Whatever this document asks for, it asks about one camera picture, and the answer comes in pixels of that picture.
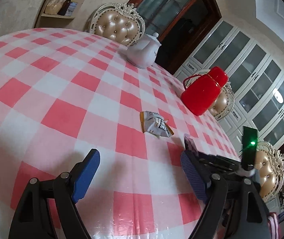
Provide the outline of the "far beige tufted chair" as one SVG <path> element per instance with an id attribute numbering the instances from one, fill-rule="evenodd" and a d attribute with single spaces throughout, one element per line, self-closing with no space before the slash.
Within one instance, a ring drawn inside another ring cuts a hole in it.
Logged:
<path id="1" fill-rule="evenodd" d="M 133 3 L 106 3 L 87 22 L 87 32 L 124 46 L 134 45 L 145 33 L 145 21 Z"/>

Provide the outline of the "red thermos jug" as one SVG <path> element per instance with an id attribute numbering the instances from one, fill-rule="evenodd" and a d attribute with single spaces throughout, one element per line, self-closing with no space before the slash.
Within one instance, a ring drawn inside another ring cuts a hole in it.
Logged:
<path id="1" fill-rule="evenodd" d="M 220 95 L 222 87 L 228 81 L 227 74 L 218 66 L 208 73 L 196 73 L 184 79 L 183 104 L 196 116 L 203 115 Z"/>

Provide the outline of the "silver orange snack packet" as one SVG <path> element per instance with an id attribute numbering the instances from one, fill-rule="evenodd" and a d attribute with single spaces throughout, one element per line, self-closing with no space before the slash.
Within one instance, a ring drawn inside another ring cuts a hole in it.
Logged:
<path id="1" fill-rule="evenodd" d="M 170 138 L 174 135 L 174 132 L 169 125 L 167 125 L 164 118 L 156 112 L 140 112 L 140 122 L 143 133 L 147 132 L 157 137 L 161 136 L 166 138 Z"/>

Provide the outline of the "small blue box on shelf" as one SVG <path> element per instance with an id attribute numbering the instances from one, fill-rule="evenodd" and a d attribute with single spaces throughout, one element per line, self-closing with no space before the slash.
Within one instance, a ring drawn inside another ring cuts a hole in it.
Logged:
<path id="1" fill-rule="evenodd" d="M 74 10 L 76 9 L 76 7 L 77 7 L 77 3 L 76 2 L 71 2 L 69 7 L 68 7 L 68 9 L 67 9 L 67 11 L 66 11 L 66 13 L 65 13 L 65 16 L 71 17 L 73 12 L 74 12 Z"/>

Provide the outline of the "white glass-door cabinet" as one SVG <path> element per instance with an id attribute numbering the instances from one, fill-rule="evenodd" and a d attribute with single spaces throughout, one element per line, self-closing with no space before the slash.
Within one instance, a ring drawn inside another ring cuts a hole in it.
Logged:
<path id="1" fill-rule="evenodd" d="M 245 126 L 257 129 L 259 140 L 284 144 L 284 68 L 255 39 L 238 27 L 219 22 L 175 72 L 183 81 L 219 66 L 235 95 L 230 112 L 219 120 L 236 151 Z"/>

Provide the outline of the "red white checkered tablecloth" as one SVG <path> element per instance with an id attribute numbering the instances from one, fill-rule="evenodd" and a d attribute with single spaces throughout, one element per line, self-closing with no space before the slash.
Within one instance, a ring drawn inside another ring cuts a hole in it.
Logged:
<path id="1" fill-rule="evenodd" d="M 158 65 L 139 69 L 125 47 L 66 29 L 0 37 L 0 238 L 32 177 L 69 171 L 95 148 L 101 162 L 77 203 L 93 238 L 188 238 L 204 204 L 181 168 L 184 134 L 207 154 L 236 158 L 213 116 L 194 116 L 180 81 Z M 140 112 L 160 114 L 174 135 L 143 133 Z"/>

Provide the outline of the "dark bottle on shelf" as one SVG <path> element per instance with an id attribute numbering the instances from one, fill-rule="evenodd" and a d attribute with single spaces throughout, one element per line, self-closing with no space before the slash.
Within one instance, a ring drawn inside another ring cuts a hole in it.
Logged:
<path id="1" fill-rule="evenodd" d="M 62 4 L 61 9 L 58 11 L 57 14 L 60 16 L 64 16 L 71 3 L 72 3 L 72 0 L 65 0 L 64 3 Z"/>

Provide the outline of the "near-right beige tufted chair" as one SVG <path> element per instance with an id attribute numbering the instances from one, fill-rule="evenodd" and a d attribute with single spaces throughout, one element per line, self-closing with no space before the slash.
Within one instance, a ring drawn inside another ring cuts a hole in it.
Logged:
<path id="1" fill-rule="evenodd" d="M 284 183 L 284 153 L 269 142 L 258 142 L 255 166 L 260 176 L 259 195 L 265 203 L 271 201 Z"/>

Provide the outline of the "bagged food on shelf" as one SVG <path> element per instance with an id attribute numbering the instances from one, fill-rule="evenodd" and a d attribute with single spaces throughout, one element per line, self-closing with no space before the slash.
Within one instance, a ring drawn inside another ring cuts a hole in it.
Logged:
<path id="1" fill-rule="evenodd" d="M 64 0 L 51 0 L 45 8 L 45 14 L 57 15 L 63 3 L 64 3 Z"/>

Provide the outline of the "right beige tufted chair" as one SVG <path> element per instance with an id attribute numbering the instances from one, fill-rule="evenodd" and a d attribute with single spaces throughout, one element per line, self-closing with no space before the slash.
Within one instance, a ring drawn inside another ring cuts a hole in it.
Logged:
<path id="1" fill-rule="evenodd" d="M 235 94 L 231 88 L 231 83 L 227 82 L 221 89 L 217 99 L 209 108 L 210 114 L 216 119 L 221 120 L 233 110 L 235 105 Z"/>

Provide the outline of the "white ceramic teapot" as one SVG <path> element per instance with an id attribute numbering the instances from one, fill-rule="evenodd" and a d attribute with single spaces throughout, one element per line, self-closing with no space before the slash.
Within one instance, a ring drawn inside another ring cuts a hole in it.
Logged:
<path id="1" fill-rule="evenodd" d="M 127 60 L 140 69 L 150 67 L 155 62 L 158 49 L 161 46 L 158 36 L 157 32 L 152 35 L 144 34 L 135 45 L 127 49 Z"/>

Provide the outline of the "dark wooden glass door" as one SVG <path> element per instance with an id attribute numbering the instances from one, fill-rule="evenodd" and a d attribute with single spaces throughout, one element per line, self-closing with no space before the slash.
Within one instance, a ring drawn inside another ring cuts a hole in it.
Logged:
<path id="1" fill-rule="evenodd" d="M 155 62 L 174 74 L 218 23 L 216 0 L 130 0 L 145 21 L 146 34 L 158 33 Z"/>

